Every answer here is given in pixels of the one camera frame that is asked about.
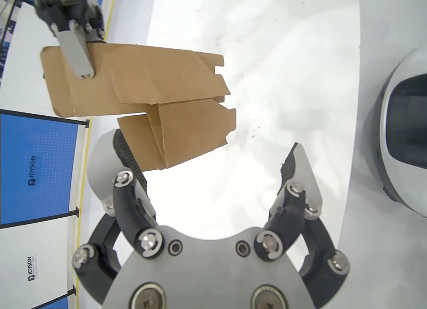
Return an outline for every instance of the blue banner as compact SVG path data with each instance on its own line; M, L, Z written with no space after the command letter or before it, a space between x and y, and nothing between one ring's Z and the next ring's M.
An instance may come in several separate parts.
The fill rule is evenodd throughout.
M69 211L78 126L0 115L0 223Z

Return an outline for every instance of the metal bracket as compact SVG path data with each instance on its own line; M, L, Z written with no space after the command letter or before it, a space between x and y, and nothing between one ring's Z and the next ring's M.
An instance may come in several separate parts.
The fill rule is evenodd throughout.
M74 74L80 78L93 77L95 71L86 46L86 34L74 19L70 20L69 27L70 30L59 31L56 24L52 24L51 28Z

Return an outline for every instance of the cardboard box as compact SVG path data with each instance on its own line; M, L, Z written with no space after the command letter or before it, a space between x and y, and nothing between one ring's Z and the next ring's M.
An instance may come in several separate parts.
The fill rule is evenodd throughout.
M227 143L236 110L219 102L230 94L221 55L170 48L87 44L93 78L76 77L59 47L41 52L49 96L60 117L118 115L120 129L142 171L164 169Z

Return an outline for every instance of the black banner pole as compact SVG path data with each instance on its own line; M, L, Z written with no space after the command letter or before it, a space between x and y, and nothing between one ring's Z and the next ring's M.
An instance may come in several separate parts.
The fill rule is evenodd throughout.
M74 287L74 286L73 286L73 289L70 289L70 290L67 292L67 294L61 295L61 297L58 297L58 298L52 299L52 300L50 300L49 302L46 302L46 303L43 303L43 304L37 305L37 306L35 306L34 308L31 308L31 309L41 309L41 308L44 308L45 306L48 306L48 305L50 305L50 304L53 304L53 303L57 302L58 300L61 300L61 299L67 298L67 297L69 297L70 295L76 295L76 287Z
M19 222L11 222L11 223L5 223L0 225L0 230L2 228L11 228L11 227L17 227L17 226L24 226L24 225L31 225L33 223L38 222L45 222L50 220L56 220L56 219L62 219L64 217L70 217L70 216L77 216L79 217L79 208L76 207L75 210L69 211L64 214L54 215L54 216L47 216L47 217L40 217L39 219L32 219L32 220L26 220L26 221L19 221Z
M79 124L79 125L84 125L86 128L89 128L89 120L88 119L85 121L79 121L78 119L51 117L49 115L36 115L33 113L9 111L8 109L0 109L0 115L14 115L17 117L42 119L44 121L54 121L54 122L62 122L62 123Z

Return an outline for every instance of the white wall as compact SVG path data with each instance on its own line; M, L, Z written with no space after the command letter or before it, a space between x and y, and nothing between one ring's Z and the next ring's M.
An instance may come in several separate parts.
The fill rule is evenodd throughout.
M40 52L58 45L34 7L22 4L6 59L0 88L0 108L56 116L43 79Z

